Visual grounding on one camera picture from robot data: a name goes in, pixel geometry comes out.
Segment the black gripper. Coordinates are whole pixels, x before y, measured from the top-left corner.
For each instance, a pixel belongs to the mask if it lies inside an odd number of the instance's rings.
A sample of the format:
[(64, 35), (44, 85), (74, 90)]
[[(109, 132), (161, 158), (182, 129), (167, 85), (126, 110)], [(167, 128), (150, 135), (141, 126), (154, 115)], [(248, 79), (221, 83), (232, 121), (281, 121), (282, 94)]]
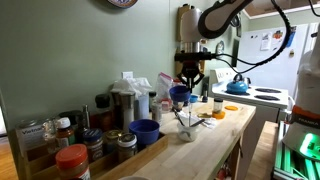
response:
[(193, 84), (198, 84), (204, 74), (200, 72), (198, 61), (184, 61), (182, 67), (182, 75), (185, 77), (184, 83), (188, 84), (190, 93), (192, 93)]

